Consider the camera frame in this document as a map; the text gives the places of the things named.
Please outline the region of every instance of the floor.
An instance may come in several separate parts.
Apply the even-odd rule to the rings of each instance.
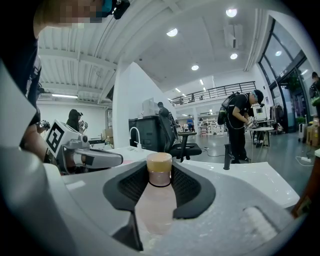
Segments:
[[[229,142],[229,137],[225,135],[210,135],[208,137],[200,137],[198,135],[191,136],[188,143],[197,143],[202,151],[204,147],[209,150],[202,152],[200,155],[191,156],[191,160],[210,163],[223,163],[225,147],[224,144]],[[251,158],[252,154],[252,140],[250,134],[246,134],[245,149],[247,156]],[[305,157],[306,153],[311,156],[311,163],[300,162],[303,165],[311,166],[314,163],[314,151],[316,148],[298,142],[297,133],[288,133],[270,136],[270,148],[263,147],[253,149],[253,162],[268,162],[289,185],[301,196],[305,186],[308,183],[312,167],[300,165],[296,156]]]

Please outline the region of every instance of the recessed light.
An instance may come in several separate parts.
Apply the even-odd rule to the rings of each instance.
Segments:
[[[78,99],[78,96],[74,96],[74,95],[64,95],[64,94],[52,94],[52,97]]]
[[[174,28],[170,30],[168,33],[166,33],[169,37],[174,37],[178,34],[178,29]]]
[[[226,15],[228,15],[229,17],[233,18],[234,16],[237,15],[237,9],[229,9],[229,10],[226,10],[225,13]]]
[[[191,69],[192,69],[193,71],[196,71],[196,70],[199,69],[199,66],[198,66],[198,65],[194,65],[194,66],[191,67]]]
[[[238,54],[236,54],[236,53],[231,54],[231,56],[230,56],[231,60],[235,60],[236,58],[238,58]]]

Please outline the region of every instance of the balcony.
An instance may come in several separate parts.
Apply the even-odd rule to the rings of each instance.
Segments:
[[[236,93],[236,92],[250,93],[255,89],[256,89],[255,81],[234,83],[234,84],[229,84],[229,85],[220,86],[216,88],[210,88],[207,90],[193,92],[193,93],[187,94],[186,96],[173,98],[170,102],[175,107],[175,106],[184,105],[188,103],[200,102],[203,100],[207,101],[208,99],[215,99],[218,97],[224,97],[224,96],[228,97],[232,93]]]

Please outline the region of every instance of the beige cup lid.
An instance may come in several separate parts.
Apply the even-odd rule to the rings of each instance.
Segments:
[[[170,172],[172,156],[168,153],[153,153],[146,157],[146,166],[149,172]]]

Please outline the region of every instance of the black chair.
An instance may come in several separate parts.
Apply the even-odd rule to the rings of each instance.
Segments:
[[[202,153],[198,144],[187,144],[188,136],[196,135],[196,132],[179,132],[177,135],[182,136],[182,143],[174,144],[176,137],[171,127],[171,121],[168,118],[159,115],[159,122],[166,138],[164,152],[169,153],[172,157],[180,159],[180,162],[183,162],[184,157],[187,160],[190,160],[190,156],[197,156]]]

